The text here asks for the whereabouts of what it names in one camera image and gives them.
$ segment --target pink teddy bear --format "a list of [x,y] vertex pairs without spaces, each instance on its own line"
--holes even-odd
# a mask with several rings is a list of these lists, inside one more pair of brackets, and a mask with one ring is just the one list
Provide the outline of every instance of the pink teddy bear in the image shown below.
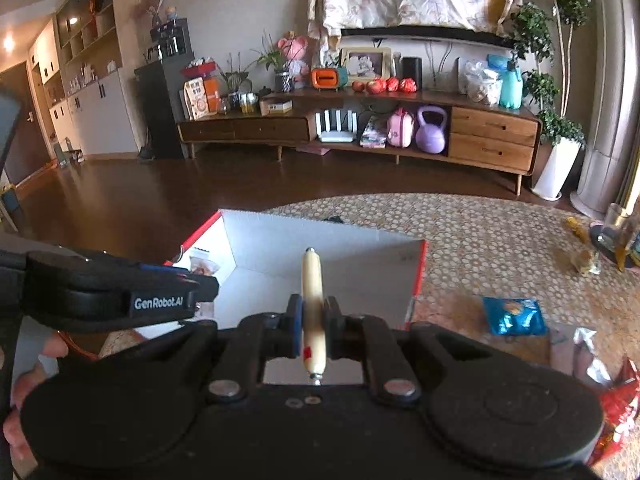
[[309,74],[309,65],[303,61],[306,54],[308,40],[304,36],[297,36],[293,31],[278,40],[278,48],[289,60],[289,75],[294,88],[305,87],[305,77]]

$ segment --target open cardboard box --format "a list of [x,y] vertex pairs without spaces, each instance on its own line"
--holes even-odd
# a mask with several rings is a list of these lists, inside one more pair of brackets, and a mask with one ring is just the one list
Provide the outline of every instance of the open cardboard box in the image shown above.
[[[371,314],[404,328],[420,290],[426,242],[400,233],[265,213],[220,210],[168,262],[191,269],[191,257],[209,253],[219,269],[220,293],[212,318],[221,329],[259,312],[284,312],[301,292],[302,255],[313,247],[322,261],[325,297],[335,296],[344,314]],[[177,322],[136,329],[145,338],[175,330]],[[267,363],[265,383],[307,384],[302,358]],[[323,384],[362,382],[362,367],[329,361]]]

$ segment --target wooden floor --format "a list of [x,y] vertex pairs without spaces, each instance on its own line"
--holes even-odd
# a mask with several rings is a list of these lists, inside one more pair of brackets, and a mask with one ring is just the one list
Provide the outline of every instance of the wooden floor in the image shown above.
[[[221,207],[267,208],[330,196],[428,192],[515,200],[515,176],[428,160],[285,149],[211,146],[196,160],[87,161],[55,169],[18,190],[20,234],[68,247],[159,263]],[[520,200],[550,204],[523,186]]]

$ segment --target stack of magazines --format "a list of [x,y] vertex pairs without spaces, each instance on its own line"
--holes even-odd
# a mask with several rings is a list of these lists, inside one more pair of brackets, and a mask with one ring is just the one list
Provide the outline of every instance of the stack of magazines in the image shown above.
[[360,145],[363,148],[384,148],[386,145],[386,118],[372,115],[365,126]]

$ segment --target round rug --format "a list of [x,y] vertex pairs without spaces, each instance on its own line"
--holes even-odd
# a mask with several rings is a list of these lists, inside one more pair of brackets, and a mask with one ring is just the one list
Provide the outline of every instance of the round rug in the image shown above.
[[[598,330],[596,352],[612,374],[622,356],[640,362],[640,278],[603,262],[578,275],[569,257],[583,244],[563,224],[578,214],[522,202],[444,194],[371,194],[301,202],[269,213],[398,231],[429,242],[414,320],[428,320],[526,360],[548,364],[548,338],[490,336],[479,296],[535,298],[548,321]],[[101,355],[134,344],[108,338]],[[640,431],[596,466],[606,480],[640,476]]]

